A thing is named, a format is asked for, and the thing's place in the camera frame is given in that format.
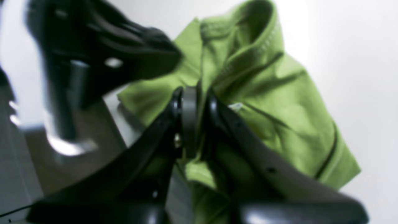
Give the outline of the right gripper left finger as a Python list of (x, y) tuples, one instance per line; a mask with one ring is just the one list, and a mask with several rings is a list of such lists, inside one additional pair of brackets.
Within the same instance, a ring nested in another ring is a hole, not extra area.
[(32, 224), (169, 224), (175, 161), (195, 156), (197, 90), (178, 87), (165, 109), (114, 161), (31, 206)]

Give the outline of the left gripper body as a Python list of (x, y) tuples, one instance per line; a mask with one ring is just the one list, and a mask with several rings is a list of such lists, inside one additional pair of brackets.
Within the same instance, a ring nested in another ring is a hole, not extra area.
[(50, 147), (63, 156), (98, 149), (78, 132), (76, 115), (91, 102), (89, 77), (97, 56), (89, 34), (98, 32), (95, 18), (102, 0), (27, 0), (26, 25), (39, 54), (43, 120)]

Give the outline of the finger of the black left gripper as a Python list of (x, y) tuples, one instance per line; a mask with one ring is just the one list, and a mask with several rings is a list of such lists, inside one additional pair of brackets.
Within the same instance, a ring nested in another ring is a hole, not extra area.
[(79, 0), (79, 59), (88, 71), (78, 81), (78, 106), (89, 106), (130, 81), (173, 71), (181, 51), (161, 30), (126, 18), (105, 0)]

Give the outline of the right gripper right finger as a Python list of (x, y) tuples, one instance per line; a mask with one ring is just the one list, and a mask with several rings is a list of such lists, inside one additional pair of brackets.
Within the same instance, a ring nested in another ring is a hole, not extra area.
[(213, 91), (204, 112), (208, 158), (226, 176), (229, 224), (368, 223), (360, 202), (284, 161)]

